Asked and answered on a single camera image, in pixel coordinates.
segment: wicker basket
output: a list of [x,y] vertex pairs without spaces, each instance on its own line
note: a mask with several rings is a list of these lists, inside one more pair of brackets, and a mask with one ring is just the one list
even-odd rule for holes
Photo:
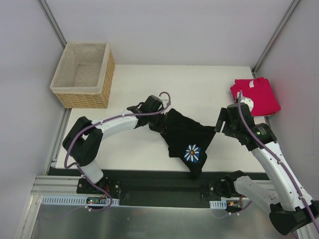
[[108,43],[68,43],[50,88],[66,108],[107,108],[114,69]]

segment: folded red shirt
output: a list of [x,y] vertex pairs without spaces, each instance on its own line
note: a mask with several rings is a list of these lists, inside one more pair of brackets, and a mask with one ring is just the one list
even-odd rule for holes
[[251,112],[252,116],[268,116],[281,109],[268,79],[265,79],[264,77],[252,80],[235,80],[235,84],[230,90],[234,101],[237,99],[237,93],[241,90],[244,97],[252,99],[254,102],[254,107]]

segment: wall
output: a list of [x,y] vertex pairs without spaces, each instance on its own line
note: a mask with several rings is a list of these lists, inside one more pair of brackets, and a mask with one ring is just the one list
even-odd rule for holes
[[286,160],[319,200],[319,1],[305,0],[258,72],[282,110],[270,118]]
[[68,42],[117,64],[253,66],[291,0],[48,0]]
[[15,238],[63,112],[49,89],[62,54],[37,1],[0,8],[0,238]]

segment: black cloth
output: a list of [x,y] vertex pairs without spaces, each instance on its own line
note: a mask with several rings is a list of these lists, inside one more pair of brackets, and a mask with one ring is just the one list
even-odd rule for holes
[[215,127],[202,126],[175,109],[165,117],[161,135],[168,144],[169,156],[180,158],[189,168],[192,178],[196,179],[206,162],[205,152],[215,136]]

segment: purple cable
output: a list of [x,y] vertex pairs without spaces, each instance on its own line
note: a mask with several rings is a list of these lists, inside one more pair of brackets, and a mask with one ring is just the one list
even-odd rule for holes
[[[122,118],[122,117],[129,117],[129,116],[154,116],[154,115],[161,114],[161,113],[163,113],[164,111],[166,111],[167,108],[171,105],[170,94],[169,94],[168,92],[165,92],[165,91],[164,91],[164,92],[161,92],[161,93],[159,94],[159,96],[161,96],[162,94],[167,94],[167,96],[168,96],[168,103],[167,103],[166,107],[165,107],[163,110],[161,110],[161,111],[154,112],[154,113],[143,113],[143,114],[133,114],[133,113],[132,113],[132,114],[125,114],[125,115],[113,116],[113,117],[104,119],[104,120],[102,121],[102,123],[106,123],[106,122],[108,122],[108,121],[115,120],[115,119]],[[65,156],[65,159],[64,159],[64,168],[68,169],[68,168],[72,167],[73,165],[76,165],[77,168],[79,169],[79,171],[81,172],[81,174],[85,176],[85,173],[83,172],[83,170],[81,169],[81,167],[78,165],[77,162],[74,162],[74,163],[71,163],[70,165],[67,165],[68,159],[69,159],[71,150],[72,150],[72,148],[73,148],[73,146],[74,146],[76,140],[77,140],[85,131],[87,131],[87,130],[89,130],[89,129],[95,127],[95,126],[98,126],[98,125],[100,125],[100,124],[102,124],[102,123],[101,123],[101,122],[98,122],[98,123],[92,124],[92,125],[90,125],[90,126],[84,128],[84,129],[82,129],[80,132],[77,133],[77,135],[76,135],[76,136],[74,137],[74,139],[72,140],[72,142],[71,142],[71,144],[70,144],[70,146],[69,146],[69,149],[67,150],[67,153],[66,153],[66,156]],[[92,209],[92,211],[97,212],[97,211],[103,211],[103,210],[108,209],[108,208],[111,206],[111,204],[112,204],[112,197],[111,197],[111,195],[110,195],[107,191],[105,191],[104,189],[102,189],[102,188],[96,186],[88,177],[85,177],[85,178],[86,178],[86,180],[87,180],[93,187],[95,187],[96,189],[100,190],[102,193],[104,193],[105,195],[107,195],[108,198],[111,200],[110,204],[107,205],[107,206],[105,206],[104,208],[102,208],[102,209]]]
[[[241,97],[242,97],[242,94],[243,92],[240,91],[239,92],[239,97],[238,97],[238,112],[239,112],[239,116],[240,116],[240,119],[242,120],[245,128],[247,129],[247,131],[250,133],[250,135],[253,137],[253,139],[260,145],[262,146],[265,150],[267,150],[275,159],[277,162],[280,162],[280,158],[270,149],[268,148],[266,145],[264,145],[255,135],[254,133],[251,131],[251,129],[249,128],[249,126],[247,125],[245,119],[244,119],[244,116],[243,116],[243,113],[241,112],[241,107],[240,107],[240,101],[241,101]],[[283,167],[283,169],[285,170],[285,172],[287,173],[288,177],[290,178],[292,184],[294,185],[299,197],[302,197],[302,192],[300,190],[300,188],[298,187],[297,185],[297,182],[295,181],[294,177],[292,176],[291,172],[288,170],[288,168],[286,167],[286,165],[284,163],[280,163],[280,165]],[[308,203],[306,202],[306,200],[304,198],[301,198],[301,201],[303,202],[304,206],[306,207],[310,217],[311,217],[311,220],[312,222],[314,223],[314,226],[319,234],[319,224],[318,222],[316,221]]]
[[[252,201],[250,201],[242,210],[240,210],[238,213],[241,213],[243,212],[244,210],[246,210],[250,205],[252,205]],[[226,215],[223,215],[221,217],[218,217],[218,216],[215,216],[214,214],[212,214],[213,217],[215,217],[216,219],[223,219],[223,218],[226,218],[228,216],[231,216],[231,215],[237,215],[237,213],[231,213],[231,214],[226,214]]]

